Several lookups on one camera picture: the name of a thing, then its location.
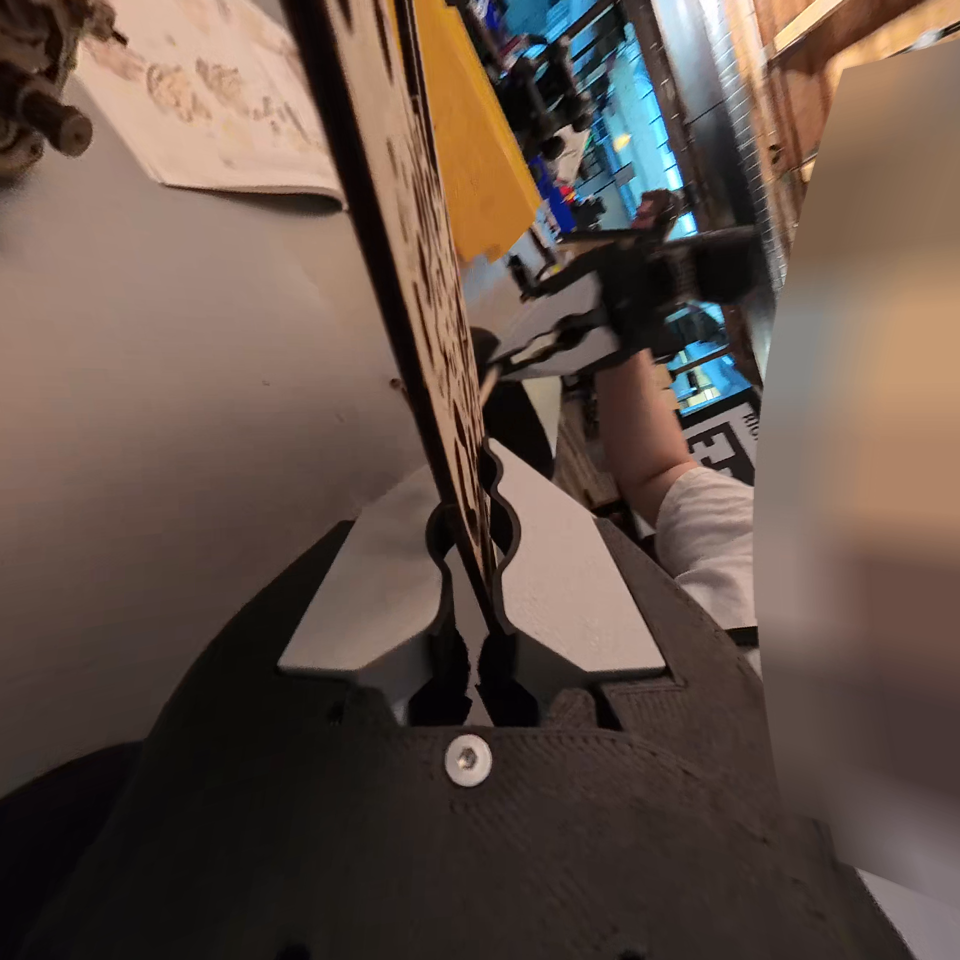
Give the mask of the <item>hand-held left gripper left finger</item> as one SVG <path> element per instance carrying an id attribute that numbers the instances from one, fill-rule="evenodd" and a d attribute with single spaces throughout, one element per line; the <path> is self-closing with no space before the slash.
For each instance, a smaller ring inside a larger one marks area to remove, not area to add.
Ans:
<path id="1" fill-rule="evenodd" d="M 440 498 L 428 466 L 361 510 L 280 655 L 280 672 L 381 692 L 395 718 L 435 678 L 456 634 L 446 553 L 429 550 Z"/>

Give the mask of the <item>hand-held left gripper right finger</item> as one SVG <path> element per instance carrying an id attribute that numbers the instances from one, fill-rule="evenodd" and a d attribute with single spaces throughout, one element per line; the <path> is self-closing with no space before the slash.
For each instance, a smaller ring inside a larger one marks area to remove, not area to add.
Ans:
<path id="1" fill-rule="evenodd" d="M 540 724 L 566 690 L 666 677 L 667 665 L 598 519 L 485 439 L 491 620 L 480 698 L 494 724 Z"/>

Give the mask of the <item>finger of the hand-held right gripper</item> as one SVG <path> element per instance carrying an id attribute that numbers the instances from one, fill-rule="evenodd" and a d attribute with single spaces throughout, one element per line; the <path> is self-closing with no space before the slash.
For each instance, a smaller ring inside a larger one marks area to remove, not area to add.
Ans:
<path id="1" fill-rule="evenodd" d="M 521 305 L 512 325 L 501 336 L 497 354 L 609 354 L 606 320 L 586 323 L 586 331 L 563 333 L 558 325 L 566 318 L 591 314 L 603 306 L 598 279 L 578 279 L 556 294 L 530 299 Z"/>
<path id="2" fill-rule="evenodd" d="M 487 362 L 499 378 L 522 381 L 578 375 L 618 352 L 619 342 L 607 328 L 551 329 L 528 341 L 501 349 Z"/>

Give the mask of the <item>wooden parts sheet with rings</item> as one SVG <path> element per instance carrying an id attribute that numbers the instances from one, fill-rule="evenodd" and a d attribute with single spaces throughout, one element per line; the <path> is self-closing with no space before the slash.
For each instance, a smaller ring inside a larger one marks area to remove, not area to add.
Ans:
<path id="1" fill-rule="evenodd" d="M 486 625 L 486 439 L 413 2 L 284 1 L 399 376 Z"/>

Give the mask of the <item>person's right forearm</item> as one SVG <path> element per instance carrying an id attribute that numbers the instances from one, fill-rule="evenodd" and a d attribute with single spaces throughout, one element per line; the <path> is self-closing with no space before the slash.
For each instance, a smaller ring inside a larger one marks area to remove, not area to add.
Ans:
<path id="1" fill-rule="evenodd" d="M 606 471 L 630 509 L 655 527 L 667 494 L 697 463 L 651 351 L 598 370 L 594 387 Z"/>

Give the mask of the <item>dark wooden mechanical model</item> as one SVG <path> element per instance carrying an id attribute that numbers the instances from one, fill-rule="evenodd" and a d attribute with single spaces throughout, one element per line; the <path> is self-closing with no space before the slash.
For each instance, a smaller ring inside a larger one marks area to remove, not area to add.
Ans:
<path id="1" fill-rule="evenodd" d="M 90 147 L 90 118 L 63 101 L 82 40 L 126 44 L 104 1 L 1 3 L 1 181 L 26 174 L 50 147 L 77 158 Z"/>

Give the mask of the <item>black white marker sign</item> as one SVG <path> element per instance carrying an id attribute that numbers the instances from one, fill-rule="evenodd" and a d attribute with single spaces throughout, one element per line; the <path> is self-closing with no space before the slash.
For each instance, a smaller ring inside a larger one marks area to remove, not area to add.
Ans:
<path id="1" fill-rule="evenodd" d="M 755 486 L 760 406 L 750 390 L 680 417 L 691 457 L 701 467 Z"/>

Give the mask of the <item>yellow plastic bin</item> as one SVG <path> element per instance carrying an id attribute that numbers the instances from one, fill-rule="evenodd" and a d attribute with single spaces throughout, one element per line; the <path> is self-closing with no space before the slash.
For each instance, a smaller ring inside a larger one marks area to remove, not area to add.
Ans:
<path id="1" fill-rule="evenodd" d="M 460 13 L 414 1 L 414 16 L 454 249 L 462 265 L 503 257 L 542 198 Z"/>

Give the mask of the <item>wooden storage rack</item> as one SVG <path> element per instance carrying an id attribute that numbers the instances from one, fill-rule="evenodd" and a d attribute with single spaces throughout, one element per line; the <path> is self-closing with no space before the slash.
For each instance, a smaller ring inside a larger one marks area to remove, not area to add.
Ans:
<path id="1" fill-rule="evenodd" d="M 958 2 L 759 1 L 752 3 L 761 50 L 764 135 L 774 172 L 804 189 L 801 170 L 819 148 L 839 77 L 900 53 L 946 28 L 958 39 Z"/>

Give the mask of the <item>printed instruction booklet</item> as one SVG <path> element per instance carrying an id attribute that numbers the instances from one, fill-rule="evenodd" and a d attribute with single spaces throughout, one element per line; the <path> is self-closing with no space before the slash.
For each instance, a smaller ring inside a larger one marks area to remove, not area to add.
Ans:
<path id="1" fill-rule="evenodd" d="M 77 77 L 162 186 L 346 197 L 289 32 L 251 2 L 118 1 Z"/>

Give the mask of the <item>silver ventilation duct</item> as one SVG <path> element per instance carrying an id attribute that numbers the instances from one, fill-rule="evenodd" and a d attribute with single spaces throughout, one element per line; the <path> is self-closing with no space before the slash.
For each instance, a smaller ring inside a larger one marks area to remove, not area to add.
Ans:
<path id="1" fill-rule="evenodd" d="M 737 2 L 654 2 L 696 183 L 718 226 L 750 225 L 781 252 L 781 230 L 764 181 L 760 121 L 740 65 Z"/>

